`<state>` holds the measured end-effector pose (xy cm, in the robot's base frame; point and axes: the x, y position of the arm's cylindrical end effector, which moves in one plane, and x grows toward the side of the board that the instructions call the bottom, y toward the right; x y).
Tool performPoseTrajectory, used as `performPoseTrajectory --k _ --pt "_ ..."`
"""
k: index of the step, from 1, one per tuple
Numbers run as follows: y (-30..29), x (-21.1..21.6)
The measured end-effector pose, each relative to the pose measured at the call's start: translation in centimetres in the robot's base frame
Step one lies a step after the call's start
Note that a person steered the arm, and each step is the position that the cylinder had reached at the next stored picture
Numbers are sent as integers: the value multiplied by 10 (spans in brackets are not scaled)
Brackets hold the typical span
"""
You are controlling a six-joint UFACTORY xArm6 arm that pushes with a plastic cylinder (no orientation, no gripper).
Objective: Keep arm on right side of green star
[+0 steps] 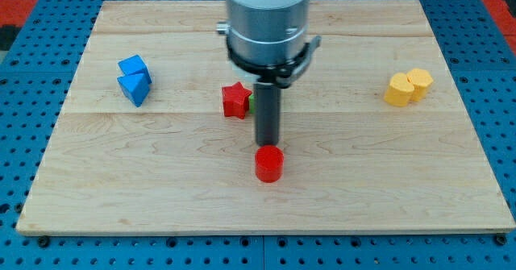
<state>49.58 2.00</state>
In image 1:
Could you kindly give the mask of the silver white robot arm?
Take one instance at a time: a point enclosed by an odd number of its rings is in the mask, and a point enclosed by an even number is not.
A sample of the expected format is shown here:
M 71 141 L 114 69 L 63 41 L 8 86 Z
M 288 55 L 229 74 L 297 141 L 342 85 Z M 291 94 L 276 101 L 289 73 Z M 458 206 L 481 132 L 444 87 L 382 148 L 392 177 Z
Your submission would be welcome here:
M 317 36 L 306 42 L 310 0 L 225 0 L 227 21 L 218 33 L 227 40 L 228 57 L 252 83 L 288 86 L 308 68 Z

